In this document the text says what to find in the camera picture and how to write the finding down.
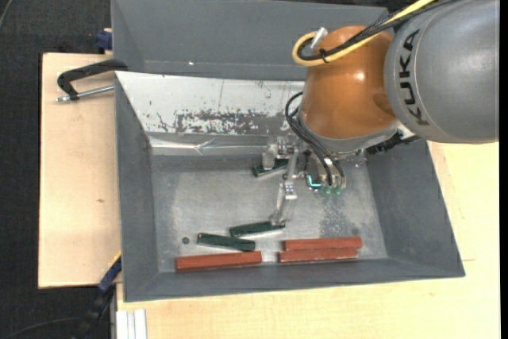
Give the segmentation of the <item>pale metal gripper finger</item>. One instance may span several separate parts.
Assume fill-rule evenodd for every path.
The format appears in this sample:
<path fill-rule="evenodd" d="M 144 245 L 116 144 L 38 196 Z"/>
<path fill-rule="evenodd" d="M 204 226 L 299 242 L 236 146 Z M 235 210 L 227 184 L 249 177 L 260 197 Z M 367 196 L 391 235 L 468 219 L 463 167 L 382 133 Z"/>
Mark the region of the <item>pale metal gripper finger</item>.
<path fill-rule="evenodd" d="M 279 185 L 275 210 L 270 216 L 272 225 L 282 225 L 292 219 L 297 199 L 298 196 L 293 182 L 283 182 Z"/>
<path fill-rule="evenodd" d="M 296 146 L 287 142 L 270 143 L 262 152 L 261 165 L 266 171 L 278 168 L 294 154 Z"/>

